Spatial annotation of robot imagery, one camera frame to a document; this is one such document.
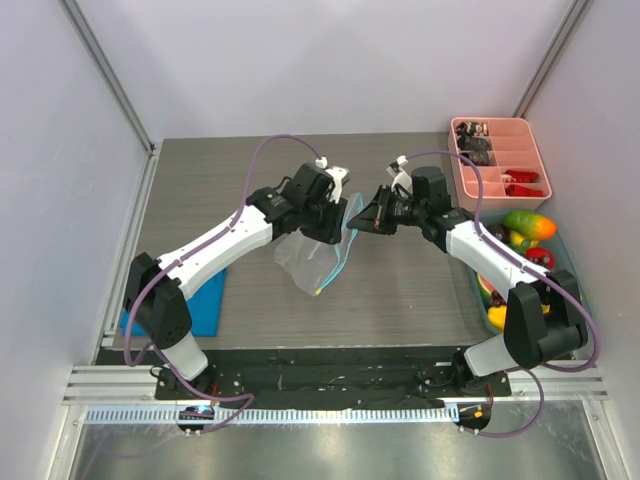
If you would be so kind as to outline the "clear zip top bag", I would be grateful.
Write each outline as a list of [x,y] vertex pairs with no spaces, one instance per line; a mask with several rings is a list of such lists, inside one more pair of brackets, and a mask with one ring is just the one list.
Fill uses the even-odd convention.
[[358,235],[347,223],[364,207],[361,193],[348,198],[341,224],[341,240],[328,245],[311,240],[299,231],[288,235],[275,249],[274,261],[289,274],[295,285],[310,296],[318,296],[344,269]]

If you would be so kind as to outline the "orange green mango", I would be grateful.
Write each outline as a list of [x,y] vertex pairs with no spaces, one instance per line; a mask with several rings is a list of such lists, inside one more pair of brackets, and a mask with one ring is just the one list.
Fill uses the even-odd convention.
[[549,240],[557,232],[557,226],[552,220],[530,210],[514,210],[507,213],[503,225],[529,240]]

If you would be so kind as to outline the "purple grape bunch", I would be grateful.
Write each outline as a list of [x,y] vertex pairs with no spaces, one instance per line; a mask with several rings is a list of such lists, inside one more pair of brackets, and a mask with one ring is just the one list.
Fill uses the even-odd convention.
[[499,307],[505,304],[506,304],[506,300],[500,295],[500,293],[497,290],[494,290],[491,293],[490,305],[492,307]]

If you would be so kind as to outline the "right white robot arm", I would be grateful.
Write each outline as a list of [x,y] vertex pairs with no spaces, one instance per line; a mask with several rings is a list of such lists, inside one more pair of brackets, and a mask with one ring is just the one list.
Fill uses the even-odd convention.
[[382,185],[348,223],[362,233],[393,235],[401,226],[422,236],[487,280],[507,303],[502,334],[468,348],[451,371],[457,391],[472,395],[488,376],[520,367],[532,369],[585,346],[586,311],[576,278],[548,271],[498,243],[463,208],[455,208],[437,167],[420,167],[411,186]]

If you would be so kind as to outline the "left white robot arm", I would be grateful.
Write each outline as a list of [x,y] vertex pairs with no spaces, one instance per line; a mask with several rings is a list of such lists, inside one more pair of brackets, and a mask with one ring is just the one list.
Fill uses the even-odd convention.
[[192,332],[188,300],[236,260],[284,235],[339,243],[348,179],[348,169],[324,159],[305,163],[281,186],[255,190],[228,219],[190,243],[158,258],[143,252],[131,262],[123,308],[159,357],[179,372],[177,383],[187,396],[203,398],[213,385]]

